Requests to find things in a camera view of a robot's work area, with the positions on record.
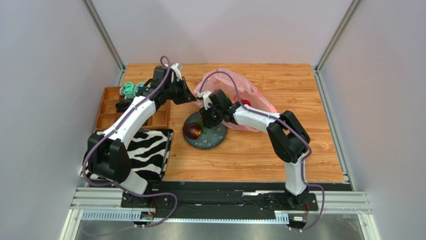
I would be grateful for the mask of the red apple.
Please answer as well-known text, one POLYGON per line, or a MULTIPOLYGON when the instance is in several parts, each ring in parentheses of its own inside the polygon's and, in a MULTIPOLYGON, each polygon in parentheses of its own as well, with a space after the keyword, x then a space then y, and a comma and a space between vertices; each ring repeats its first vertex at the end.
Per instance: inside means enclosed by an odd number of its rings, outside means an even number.
POLYGON ((251 106, 250 101, 248 101, 248 100, 246 100, 246 99, 241 99, 241 103, 242 103, 243 105, 248 105, 249 107, 251 106))

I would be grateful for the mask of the pink plastic bag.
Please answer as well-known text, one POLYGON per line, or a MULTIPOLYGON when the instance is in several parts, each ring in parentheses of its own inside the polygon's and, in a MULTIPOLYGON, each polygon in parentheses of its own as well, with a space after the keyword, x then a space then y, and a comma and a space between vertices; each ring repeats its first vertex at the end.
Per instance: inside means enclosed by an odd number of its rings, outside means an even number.
POLYGON ((240 99, 250 101, 251 108, 269 113, 277 112, 273 104, 251 81, 227 68, 221 67, 206 73, 203 80, 192 91, 192 94, 196 97, 198 92, 214 92, 216 90, 224 91, 232 103, 238 102, 237 95, 239 95, 240 99))

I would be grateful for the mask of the red berry sprig with leaves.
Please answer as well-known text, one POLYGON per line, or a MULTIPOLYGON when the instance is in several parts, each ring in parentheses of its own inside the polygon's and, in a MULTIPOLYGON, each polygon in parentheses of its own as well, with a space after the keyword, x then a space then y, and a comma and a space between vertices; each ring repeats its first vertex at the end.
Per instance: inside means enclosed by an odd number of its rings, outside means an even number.
POLYGON ((207 128, 204 126, 204 118, 201 116, 197 121, 196 121, 196 123, 198 124, 198 125, 200 125, 200 127, 201 127, 201 133, 202 134, 206 134, 207 133, 207 128))

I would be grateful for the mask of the dark purple fruit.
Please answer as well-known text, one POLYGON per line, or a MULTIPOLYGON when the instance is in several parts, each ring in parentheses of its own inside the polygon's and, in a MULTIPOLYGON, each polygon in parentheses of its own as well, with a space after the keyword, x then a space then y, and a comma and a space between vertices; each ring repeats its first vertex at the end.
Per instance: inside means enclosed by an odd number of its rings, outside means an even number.
POLYGON ((189 138, 196 140, 203 133, 202 127, 196 122, 187 122, 183 125, 182 128, 183 134, 189 138))

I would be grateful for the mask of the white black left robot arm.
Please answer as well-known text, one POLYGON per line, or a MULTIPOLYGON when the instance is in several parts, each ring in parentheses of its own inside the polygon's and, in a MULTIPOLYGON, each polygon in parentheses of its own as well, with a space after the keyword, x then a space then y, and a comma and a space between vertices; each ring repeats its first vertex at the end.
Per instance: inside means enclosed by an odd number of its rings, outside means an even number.
POLYGON ((180 105, 196 100, 181 74, 182 68, 181 63, 156 66, 148 86, 137 92, 122 116, 103 134, 89 137, 84 173, 95 174, 136 196, 144 194, 148 182, 132 170, 127 148, 141 126, 165 103, 180 105))

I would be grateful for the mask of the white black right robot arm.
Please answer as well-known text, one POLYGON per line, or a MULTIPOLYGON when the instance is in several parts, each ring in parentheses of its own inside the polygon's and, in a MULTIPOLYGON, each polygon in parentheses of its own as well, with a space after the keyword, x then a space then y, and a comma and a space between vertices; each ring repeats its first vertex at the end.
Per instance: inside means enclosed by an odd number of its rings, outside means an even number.
POLYGON ((203 125, 211 129, 222 122, 254 128, 269 136, 275 154, 284 162, 286 190, 299 196, 307 190, 302 162, 310 153, 310 137, 291 111, 272 113, 240 102, 232 103, 222 90, 204 91, 199 112, 203 125))

